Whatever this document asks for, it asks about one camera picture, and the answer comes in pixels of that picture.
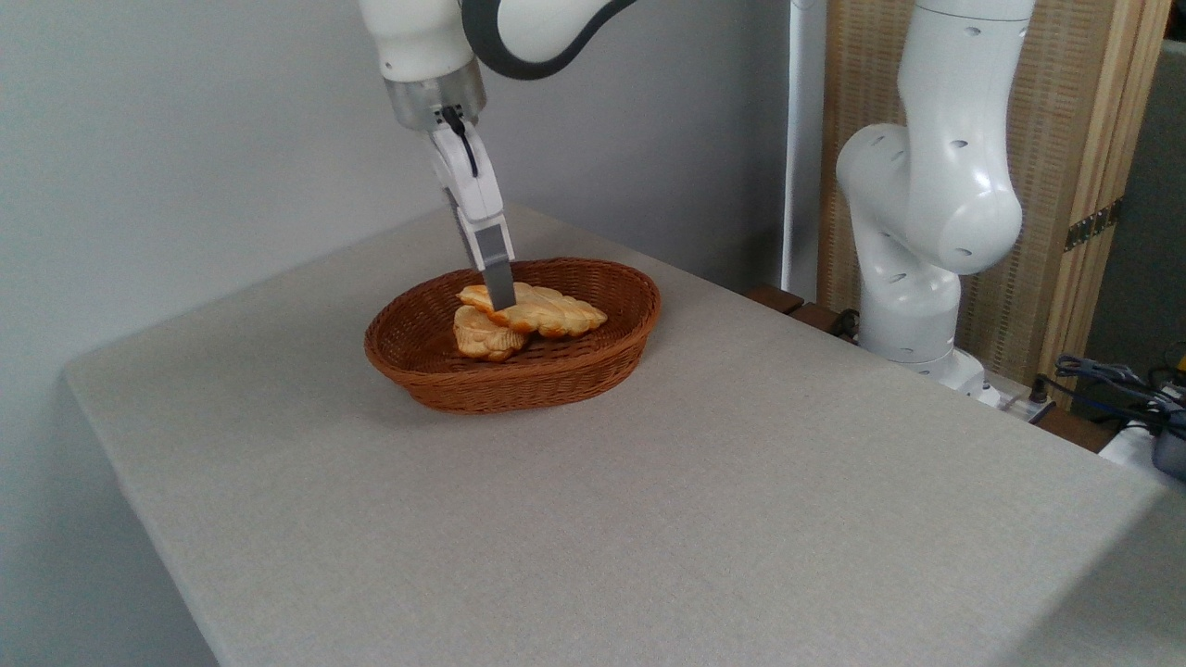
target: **wooden folding screen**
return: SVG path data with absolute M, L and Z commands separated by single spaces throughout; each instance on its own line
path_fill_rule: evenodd
M 1028 383 L 1082 354 L 1120 216 L 1171 0 L 1038 0 L 1009 104 L 1009 166 L 1021 236 L 964 279 L 957 343 Z M 829 5 L 818 300 L 857 307 L 848 207 L 830 165 L 874 122 L 905 122 L 898 63 L 913 2 Z

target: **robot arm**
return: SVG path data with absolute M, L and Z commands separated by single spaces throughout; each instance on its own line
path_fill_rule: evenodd
M 518 80 L 551 76 L 635 0 L 466 0 L 465 34 L 490 69 Z
M 395 116 L 425 136 L 470 262 L 496 309 L 515 304 L 515 249 L 498 182 L 474 129 L 486 103 L 474 49 L 496 71 L 541 78 L 563 69 L 632 2 L 359 0 Z
M 916 0 L 898 75 L 908 128 L 866 127 L 836 164 L 861 268 L 861 347 L 976 396 L 983 368 L 954 343 L 958 277 L 1000 261 L 1021 229 L 1006 112 L 1033 6 Z

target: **brown wicker basket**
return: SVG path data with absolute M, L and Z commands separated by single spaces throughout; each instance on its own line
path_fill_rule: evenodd
M 366 329 L 366 358 L 416 401 L 445 412 L 491 414 L 556 406 L 601 394 L 626 379 L 659 315 L 659 292 L 644 273 L 620 263 L 578 258 L 514 262 L 515 279 L 560 290 L 605 311 L 610 319 L 580 338 L 533 336 L 511 358 L 461 356 L 453 338 L 457 293 L 478 285 L 454 271 L 404 292 Z

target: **pastry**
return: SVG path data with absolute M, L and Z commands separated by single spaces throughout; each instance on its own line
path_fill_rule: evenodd
M 500 311 L 493 310 L 485 285 L 471 285 L 461 290 L 458 298 L 486 313 L 497 325 L 519 333 L 538 331 L 546 338 L 581 336 L 607 319 L 604 312 L 588 303 L 527 282 L 515 284 L 515 305 Z
M 473 306 L 461 306 L 453 315 L 457 349 L 471 358 L 505 361 L 527 344 L 527 333 L 499 326 Z

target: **gray wall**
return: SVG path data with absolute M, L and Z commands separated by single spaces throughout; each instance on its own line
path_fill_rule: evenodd
M 1166 42 L 1144 113 L 1088 356 L 1142 375 L 1186 339 L 1186 44 Z
M 774 280 L 780 5 L 648 0 L 551 80 L 489 76 L 506 197 L 729 287 Z M 60 369 L 436 188 L 352 1 L 0 15 L 0 665 L 210 665 Z

